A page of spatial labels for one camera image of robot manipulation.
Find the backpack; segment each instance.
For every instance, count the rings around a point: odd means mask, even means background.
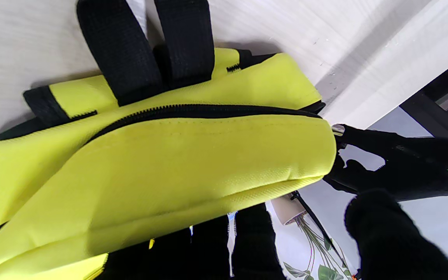
[[[321,96],[284,53],[214,48],[206,0],[155,0],[153,50],[125,0],[79,0],[102,75],[24,92],[0,133],[0,279],[94,279],[107,253],[329,173]]]

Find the shoulder strap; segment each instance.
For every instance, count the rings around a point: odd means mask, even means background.
[[[126,0],[79,0],[77,18],[120,106],[162,91],[155,58]]]
[[[211,79],[214,40],[207,0],[155,0],[167,44],[171,88]]]

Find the black webbing loop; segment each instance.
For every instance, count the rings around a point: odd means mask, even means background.
[[[215,54],[207,0],[155,0],[170,59],[171,88],[212,78]]]
[[[155,58],[126,0],[79,0],[77,18],[120,106],[162,91]]]
[[[32,113],[45,127],[51,128],[70,122],[67,113],[56,101],[49,86],[36,87],[23,93],[23,98],[32,110]]]

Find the black zipper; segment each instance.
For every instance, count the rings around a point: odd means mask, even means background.
[[[96,133],[89,142],[105,135],[111,131],[128,126],[130,124],[152,121],[154,119],[171,119],[173,117],[188,117],[195,119],[224,119],[227,117],[245,117],[253,115],[294,115],[316,117],[318,115],[304,110],[291,110],[286,108],[266,107],[266,106],[249,106],[249,105],[169,105],[163,107],[143,110],[127,117],[123,117],[118,121]]]

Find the wooden table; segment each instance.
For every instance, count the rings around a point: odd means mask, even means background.
[[[153,2],[129,3],[160,41]],[[210,9],[217,46],[292,55],[332,123],[366,128],[448,68],[448,0],[210,0]],[[74,0],[0,0],[0,131],[32,116],[24,90],[96,73]]]

